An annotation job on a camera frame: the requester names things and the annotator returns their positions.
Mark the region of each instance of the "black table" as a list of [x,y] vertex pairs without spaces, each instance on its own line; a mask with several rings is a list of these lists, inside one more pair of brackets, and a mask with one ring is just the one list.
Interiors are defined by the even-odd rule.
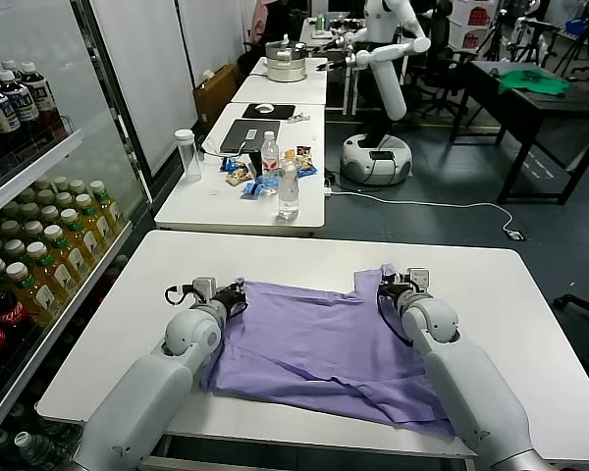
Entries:
[[[535,65],[525,63],[476,61],[467,64],[463,70],[466,89],[460,109],[465,109],[469,97],[472,97],[500,123],[501,128],[498,133],[459,134],[462,113],[458,113],[450,142],[455,143],[459,136],[480,135],[494,136],[495,144],[499,145],[506,132],[510,132],[521,143],[521,149],[512,163],[498,203],[515,199],[556,200],[565,204],[589,167],[589,92],[573,84],[564,96],[517,89],[500,94],[500,81],[492,75],[493,69],[497,69],[500,76],[510,71],[539,70]],[[554,76],[543,69],[541,72]],[[561,193],[510,192],[532,145],[539,147],[569,173],[569,181]]]

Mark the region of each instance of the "cardboard box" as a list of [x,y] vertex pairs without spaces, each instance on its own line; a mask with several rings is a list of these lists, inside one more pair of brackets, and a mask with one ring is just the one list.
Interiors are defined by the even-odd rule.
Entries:
[[194,91],[200,130],[209,133],[238,90],[238,66],[224,66]]

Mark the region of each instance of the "table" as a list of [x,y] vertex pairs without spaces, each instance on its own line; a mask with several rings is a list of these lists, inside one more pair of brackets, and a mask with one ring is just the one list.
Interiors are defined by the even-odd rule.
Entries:
[[[230,103],[207,136],[203,146],[218,153],[234,120],[240,118],[248,104]],[[202,179],[188,183],[181,177],[157,213],[155,224],[160,229],[209,233],[307,236],[325,224],[325,110],[322,105],[296,105],[295,113],[310,116],[310,121],[289,125],[282,122],[277,144],[282,152],[298,145],[312,147],[312,160],[317,175],[299,180],[299,215],[291,222],[276,218],[277,195],[259,199],[242,198],[245,183],[232,187],[219,172],[222,159],[205,155],[201,162]],[[248,156],[242,157],[248,162]]]
[[[471,62],[464,69],[466,89],[460,109],[464,109],[469,97],[476,100],[500,124],[497,134],[467,132],[459,134],[462,113],[456,115],[450,142],[459,135],[495,136],[495,143],[502,142],[510,132],[521,143],[521,149],[509,171],[498,203],[511,199],[533,201],[556,200],[565,204],[589,167],[589,92],[573,84],[564,96],[508,89],[500,94],[500,81],[491,75],[497,68],[502,76],[510,71],[541,71],[554,79],[557,76],[535,65],[511,62]],[[569,173],[569,181],[561,193],[511,192],[532,145],[546,153],[557,165]]]
[[272,103],[279,105],[325,105],[327,102],[327,71],[317,72],[325,64],[324,57],[305,60],[307,78],[295,82],[272,81],[266,77],[263,57],[244,81],[232,103]]
[[[181,307],[164,300],[169,286],[199,276],[216,277],[220,285],[245,277],[349,292],[353,272],[387,262],[399,269],[430,270],[430,292],[457,311],[460,327],[487,350],[525,406],[538,451],[550,461],[589,464],[589,379],[519,255],[500,249],[153,231],[105,297],[37,411],[49,419],[86,422],[133,362],[152,351],[179,312]],[[168,433],[473,456],[459,439],[198,390],[187,396]]]

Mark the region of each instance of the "white table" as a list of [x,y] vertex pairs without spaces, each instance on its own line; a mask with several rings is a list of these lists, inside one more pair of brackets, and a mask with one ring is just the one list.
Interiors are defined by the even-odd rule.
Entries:
[[[248,104],[230,103],[203,143],[206,150],[218,153],[234,120]],[[201,162],[202,179],[188,183],[181,177],[159,210],[155,223],[160,229],[229,234],[305,236],[325,224],[325,110],[321,105],[296,105],[295,113],[310,116],[310,121],[289,125],[281,121],[277,136],[280,151],[298,145],[312,147],[312,162],[318,174],[299,180],[299,215],[288,223],[278,219],[278,195],[242,198],[246,183],[232,187],[219,172],[222,159],[205,155]],[[248,163],[248,156],[242,157]]]
[[244,81],[232,103],[273,103],[281,105],[325,105],[327,72],[318,72],[324,57],[305,60],[307,78],[295,82],[272,81],[266,77],[266,58],[261,58]]
[[[525,406],[538,451],[589,463],[589,379],[521,258],[513,251],[321,239],[149,233],[38,405],[47,418],[86,422],[179,312],[164,289],[195,277],[236,277],[349,292],[353,272],[393,262],[430,269],[430,292],[458,313]],[[471,457],[459,439],[194,390],[175,436]]]

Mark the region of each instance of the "laptop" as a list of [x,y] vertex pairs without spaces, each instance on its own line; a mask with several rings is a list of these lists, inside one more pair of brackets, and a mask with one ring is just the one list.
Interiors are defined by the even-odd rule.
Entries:
[[264,143],[264,133],[272,131],[277,137],[280,124],[279,121],[235,120],[220,145],[220,151],[225,154],[238,154],[243,142],[244,153],[259,151]]

